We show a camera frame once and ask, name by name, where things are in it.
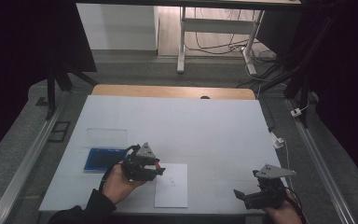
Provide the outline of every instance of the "hand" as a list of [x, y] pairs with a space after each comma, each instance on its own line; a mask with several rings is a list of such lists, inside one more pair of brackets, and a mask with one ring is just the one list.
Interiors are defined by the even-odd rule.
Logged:
[[130, 193], [145, 181], [130, 182], [123, 174], [121, 164], [115, 165], [103, 186], [103, 194], [114, 204], [121, 203]]
[[[287, 192], [287, 196], [293, 199], [289, 192]], [[284, 201], [278, 209], [265, 207], [263, 211], [268, 213], [274, 224], [301, 224], [296, 209], [287, 201]]]

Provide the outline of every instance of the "black sleeve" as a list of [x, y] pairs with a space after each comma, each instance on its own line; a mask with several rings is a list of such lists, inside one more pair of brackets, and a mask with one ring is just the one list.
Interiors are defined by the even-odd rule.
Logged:
[[116, 210], [115, 205], [100, 191], [93, 189], [85, 210], [75, 206], [69, 210], [57, 212], [49, 224], [98, 224]]

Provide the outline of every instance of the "sheet of paper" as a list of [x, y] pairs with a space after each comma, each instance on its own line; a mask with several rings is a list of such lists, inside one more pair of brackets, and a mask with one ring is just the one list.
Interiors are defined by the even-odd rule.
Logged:
[[166, 168], [157, 176], [155, 207], [188, 207], [187, 164], [161, 163]]

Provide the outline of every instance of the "person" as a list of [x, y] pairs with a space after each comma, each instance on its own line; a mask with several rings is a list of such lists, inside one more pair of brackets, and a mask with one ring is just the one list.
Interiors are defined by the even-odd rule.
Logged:
[[[145, 181], [129, 181], [123, 174], [121, 164], [113, 167], [103, 186], [103, 192], [94, 189], [89, 197], [86, 209], [79, 205], [54, 214], [49, 224], [99, 224], [116, 210], [116, 204], [124, 201], [133, 190]], [[301, 224], [295, 208], [287, 201], [280, 208], [263, 208], [274, 224]]]
[[54, 214], [49, 224], [98, 224], [102, 223], [112, 212], [116, 210], [116, 204], [125, 200], [133, 190], [142, 186], [145, 181], [129, 181], [123, 174], [121, 164], [113, 167], [103, 191], [93, 189], [89, 196], [86, 209], [79, 205], [62, 210]]

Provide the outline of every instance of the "wooden floor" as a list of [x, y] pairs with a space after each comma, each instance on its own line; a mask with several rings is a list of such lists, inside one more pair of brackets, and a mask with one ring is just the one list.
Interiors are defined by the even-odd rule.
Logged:
[[[240, 20], [253, 21], [258, 11], [239, 10], [239, 9], [221, 9], [221, 8], [193, 8], [186, 9], [187, 18], [205, 18], [217, 20]], [[179, 7], [158, 7], [159, 29], [158, 29], [158, 55], [159, 56], [177, 56], [180, 40], [180, 17], [181, 8]], [[239, 57], [242, 55], [239, 49], [232, 49], [228, 46], [239, 46], [246, 44], [248, 35], [228, 35], [228, 34], [210, 34], [210, 33], [186, 33], [185, 44], [187, 46], [186, 56], [219, 56], [219, 57]], [[222, 48], [203, 49], [208, 52], [202, 52], [202, 48], [214, 46], [223, 46]], [[257, 54], [265, 51], [267, 48], [261, 43], [255, 43], [253, 50]]]

